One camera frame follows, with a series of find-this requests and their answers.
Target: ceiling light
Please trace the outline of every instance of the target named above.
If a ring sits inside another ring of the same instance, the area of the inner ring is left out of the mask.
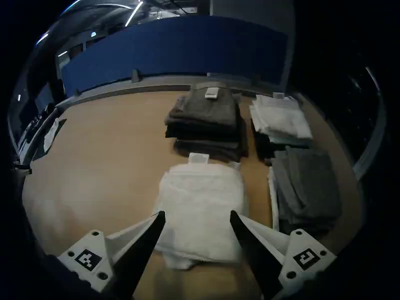
[[[95,4],[95,6],[115,6],[115,7],[119,7],[119,8],[128,9],[128,10],[133,10],[133,8],[128,5],[117,4],[117,3],[100,3],[100,4]]]
[[[68,51],[64,51],[63,53],[59,54],[58,57],[63,56],[66,53],[68,53]]]
[[[41,36],[41,38],[36,42],[36,45],[39,44],[41,41],[43,41],[45,38],[49,36],[49,32],[46,32]]]
[[[77,4],[79,1],[81,0],[76,0],[74,3],[72,3],[70,6],[68,6],[61,14],[65,13],[67,10],[69,10],[70,8],[72,8],[75,4]]]
[[[132,14],[130,15],[128,21],[125,24],[125,27],[127,27],[129,25],[129,22],[132,20],[132,18],[134,17],[134,15],[136,14],[136,12],[138,11],[138,9],[142,6],[143,1],[140,1],[139,4],[136,6],[136,8],[134,9],[134,11],[132,12]]]

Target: white cloth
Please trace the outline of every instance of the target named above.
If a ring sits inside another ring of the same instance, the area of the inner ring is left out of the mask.
[[[313,138],[306,117],[296,101],[263,95],[256,97],[257,100],[250,105],[255,131],[269,136],[283,133],[298,139]]]
[[[59,127],[59,118],[54,120],[53,125],[51,126],[48,133],[44,136],[43,150],[46,153],[53,144],[54,138],[56,136],[57,128]]]
[[[274,174],[273,167],[269,167],[268,173],[269,195],[271,197],[271,210],[272,210],[272,229],[279,231],[279,209],[278,209],[278,196],[277,196],[277,178]]]
[[[220,164],[172,167],[159,184],[154,213],[165,211],[155,249],[168,267],[188,269],[196,261],[237,262],[241,247],[230,224],[231,210],[248,215],[240,173]]]

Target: table surface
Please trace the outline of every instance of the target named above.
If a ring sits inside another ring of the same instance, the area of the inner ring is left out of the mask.
[[[64,112],[60,117],[66,119],[64,126],[49,153],[31,163],[33,173],[25,179],[22,194],[33,231],[47,253],[58,256],[88,231],[97,229],[108,235],[151,215],[164,172],[188,161],[174,152],[173,139],[164,138],[164,118],[185,93],[119,95],[74,105]],[[242,97],[240,103],[249,148],[240,172],[250,218],[271,226],[269,168],[257,158],[250,128],[251,100]],[[343,216],[323,241],[337,251],[360,226],[357,182],[329,126],[309,103],[304,112],[313,118],[308,121],[315,143],[327,148],[338,177]],[[260,291],[245,262],[201,263],[180,271],[166,268],[161,254],[154,251],[134,297],[259,299]]]

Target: blue partition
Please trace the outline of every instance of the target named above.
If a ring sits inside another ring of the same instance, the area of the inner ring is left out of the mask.
[[[279,85],[287,36],[218,16],[174,17],[133,25],[110,35],[62,69],[66,93],[143,76],[220,73]]]

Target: stack of towels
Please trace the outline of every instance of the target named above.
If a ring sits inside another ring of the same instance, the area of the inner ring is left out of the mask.
[[[248,215],[245,195],[241,174],[225,165],[188,163],[166,172],[153,210],[166,215],[155,246],[166,265],[188,269],[198,261],[238,262],[241,247],[230,213]]]
[[[218,88],[217,99],[205,97],[208,88]],[[248,156],[246,123],[238,101],[222,82],[204,82],[179,97],[165,118],[166,138],[176,138],[173,148],[183,156],[203,153],[223,162],[239,162]]]
[[[324,236],[342,212],[328,154],[287,146],[274,155],[269,187],[272,202],[277,201],[279,231],[290,234],[301,228],[315,238]]]
[[[313,135],[297,101],[257,95],[249,108],[260,160],[273,157],[274,151],[286,145],[304,149],[311,145]]]

